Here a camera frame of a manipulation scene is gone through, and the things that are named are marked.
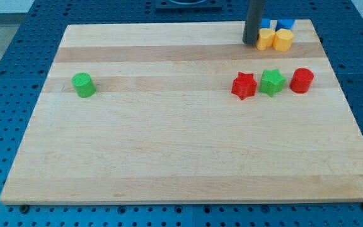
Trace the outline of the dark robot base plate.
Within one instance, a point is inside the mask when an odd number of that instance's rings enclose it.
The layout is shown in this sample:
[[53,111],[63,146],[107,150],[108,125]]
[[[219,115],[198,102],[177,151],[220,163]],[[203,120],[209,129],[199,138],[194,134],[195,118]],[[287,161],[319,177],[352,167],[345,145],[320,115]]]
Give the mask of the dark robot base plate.
[[156,11],[222,9],[221,0],[154,0],[153,2]]

